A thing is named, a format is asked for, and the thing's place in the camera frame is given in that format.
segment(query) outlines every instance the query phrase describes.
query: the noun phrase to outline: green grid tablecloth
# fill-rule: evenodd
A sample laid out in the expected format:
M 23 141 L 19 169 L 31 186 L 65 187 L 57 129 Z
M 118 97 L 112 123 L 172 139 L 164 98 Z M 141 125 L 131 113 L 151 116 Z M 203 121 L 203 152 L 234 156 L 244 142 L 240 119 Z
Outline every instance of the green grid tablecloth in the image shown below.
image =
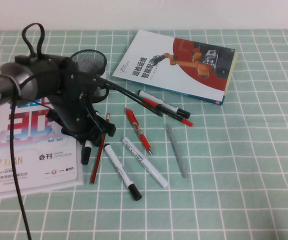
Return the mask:
M 107 137 L 143 198 L 135 202 L 106 154 L 89 185 L 24 197 L 35 240 L 288 240 L 288 30 L 160 31 L 239 53 L 223 106 L 112 77 L 137 31 L 49 31 L 43 50 L 70 56 L 97 49 L 108 60 L 108 79 L 131 91 L 152 93 L 191 112 L 193 127 L 160 118 L 118 92 L 96 104 L 111 113 Z M 0 31 L 2 62 L 28 54 L 21 33 Z M 28 32 L 36 45 L 39 32 Z M 144 149 L 124 114 L 134 110 L 153 156 L 169 181 L 162 187 L 125 150 L 124 136 Z M 189 178 L 182 178 L 165 123 L 171 123 Z M 0 200 L 0 240 L 26 239 L 16 198 Z

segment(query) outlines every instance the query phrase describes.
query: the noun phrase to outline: book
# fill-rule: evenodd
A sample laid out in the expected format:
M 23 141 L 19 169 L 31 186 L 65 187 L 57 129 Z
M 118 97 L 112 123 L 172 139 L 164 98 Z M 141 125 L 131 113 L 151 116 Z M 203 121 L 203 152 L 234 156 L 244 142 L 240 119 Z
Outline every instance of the book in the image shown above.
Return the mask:
M 37 102 L 52 107 L 47 98 Z M 14 155 L 22 195 L 83 184 L 81 145 L 61 133 L 36 103 L 16 107 Z M 15 197 L 10 154 L 11 105 L 0 106 L 0 199 Z
M 222 105 L 235 49 L 139 30 L 114 77 Z

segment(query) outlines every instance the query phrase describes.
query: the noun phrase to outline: red marker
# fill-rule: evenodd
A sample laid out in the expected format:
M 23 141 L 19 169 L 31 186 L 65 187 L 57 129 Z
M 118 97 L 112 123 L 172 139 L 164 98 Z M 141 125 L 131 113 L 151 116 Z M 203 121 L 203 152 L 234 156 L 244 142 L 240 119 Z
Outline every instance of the red marker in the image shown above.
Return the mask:
M 137 121 L 135 115 L 134 115 L 134 112 L 131 110 L 131 109 L 127 109 L 125 108 L 125 113 L 126 113 L 126 116 L 130 122 L 130 124 L 132 124 L 132 126 L 134 127 L 140 141 L 143 143 L 145 149 L 151 154 L 153 155 L 152 153 L 152 148 L 148 142 L 148 140 L 146 139 L 146 137 L 144 136 L 144 133 L 142 132 L 142 130 L 140 129 L 140 124 L 139 122 Z
M 154 108 L 160 110 L 162 113 L 170 116 L 171 118 L 173 119 L 176 119 L 177 121 L 180 121 L 182 123 L 184 123 L 185 125 L 189 126 L 189 127 L 192 127 L 193 126 L 193 123 L 190 122 L 189 120 L 187 120 L 186 118 L 180 116 L 180 115 L 177 115 L 176 113 L 172 112 L 171 110 L 169 110 L 168 108 L 166 108 L 165 106 L 163 106 L 162 104 L 157 104 L 156 102 L 146 98 L 146 97 L 143 97 L 143 99 L 148 102 L 149 104 L 151 104 Z

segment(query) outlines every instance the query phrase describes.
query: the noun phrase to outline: white wall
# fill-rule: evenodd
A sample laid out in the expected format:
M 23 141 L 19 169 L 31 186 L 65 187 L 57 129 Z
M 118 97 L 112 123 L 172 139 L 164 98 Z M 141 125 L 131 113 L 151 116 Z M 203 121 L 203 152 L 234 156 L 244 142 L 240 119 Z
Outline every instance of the white wall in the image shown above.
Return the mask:
M 282 29 L 288 0 L 0 0 L 0 30 Z

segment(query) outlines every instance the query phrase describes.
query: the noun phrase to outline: gray pencil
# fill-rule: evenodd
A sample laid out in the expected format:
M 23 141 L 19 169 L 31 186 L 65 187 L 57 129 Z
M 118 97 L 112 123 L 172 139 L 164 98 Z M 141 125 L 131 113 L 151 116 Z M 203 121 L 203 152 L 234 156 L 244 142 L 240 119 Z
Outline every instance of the gray pencil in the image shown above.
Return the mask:
M 183 178 L 187 178 L 189 176 L 189 174 L 188 174 L 188 171 L 186 170 L 186 167 L 184 165 L 184 161 L 183 161 L 183 158 L 181 156 L 178 143 L 176 142 L 175 136 L 173 134 L 171 125 L 169 123 L 167 123 L 165 125 L 165 129 L 166 129 L 166 131 L 168 133 L 168 136 L 169 136 L 169 139 L 170 139 L 170 143 L 172 145 L 172 148 L 173 148 L 176 160 L 177 160 L 177 164 L 178 164 L 179 170 L 180 170 Z

